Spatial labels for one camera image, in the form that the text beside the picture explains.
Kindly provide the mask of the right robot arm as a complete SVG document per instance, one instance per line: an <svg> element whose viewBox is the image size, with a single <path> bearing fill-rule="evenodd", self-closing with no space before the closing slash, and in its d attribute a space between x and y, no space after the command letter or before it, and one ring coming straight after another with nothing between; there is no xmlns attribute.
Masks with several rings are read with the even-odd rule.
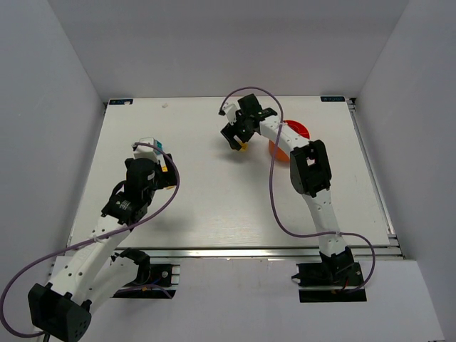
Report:
<svg viewBox="0 0 456 342"><path fill-rule="evenodd" d="M242 150L254 134L274 142L289 158L290 180L311 213L316 232L301 238L316 237L323 263L341 271L353 263L353 255L340 231L331 201L331 168L326 146L321 140L309 140L290 128L284 112L263 108L254 94L238 100L238 104L223 101L219 114L228 123L221 134L233 150Z"/></svg>

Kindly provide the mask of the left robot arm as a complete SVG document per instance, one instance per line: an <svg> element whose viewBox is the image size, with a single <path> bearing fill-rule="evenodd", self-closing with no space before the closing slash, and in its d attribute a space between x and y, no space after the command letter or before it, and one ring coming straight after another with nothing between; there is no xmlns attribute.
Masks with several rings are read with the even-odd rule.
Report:
<svg viewBox="0 0 456 342"><path fill-rule="evenodd" d="M102 208L89 245L46 285L35 284L28 293L34 326L61 341L79 341L95 311L124 286L141 290L157 278L145 252L116 249L132 232L131 225L147 214L155 192L178 184L178 173L171 154L154 151L136 151L125 167L125 180Z"/></svg>

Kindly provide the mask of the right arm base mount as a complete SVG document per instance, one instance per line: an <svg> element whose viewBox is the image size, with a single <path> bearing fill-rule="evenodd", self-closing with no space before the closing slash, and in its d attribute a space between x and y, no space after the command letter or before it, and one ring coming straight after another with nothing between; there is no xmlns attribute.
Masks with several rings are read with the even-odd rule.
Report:
<svg viewBox="0 0 456 342"><path fill-rule="evenodd" d="M360 264L356 262L349 270L333 279L322 263L296 265L297 273L291 280L298 285L299 301L306 304L360 303L367 302L365 289L353 291L363 281Z"/></svg>

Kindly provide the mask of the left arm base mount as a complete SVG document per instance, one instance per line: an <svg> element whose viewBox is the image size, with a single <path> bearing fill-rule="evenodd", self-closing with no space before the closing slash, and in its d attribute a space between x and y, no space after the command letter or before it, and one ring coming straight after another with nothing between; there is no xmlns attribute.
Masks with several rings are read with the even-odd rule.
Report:
<svg viewBox="0 0 456 342"><path fill-rule="evenodd" d="M135 278L119 289L117 299L173 299L179 284L180 265L153 262L148 254L139 249L115 252L110 265L116 261L130 260L136 270Z"/></svg>

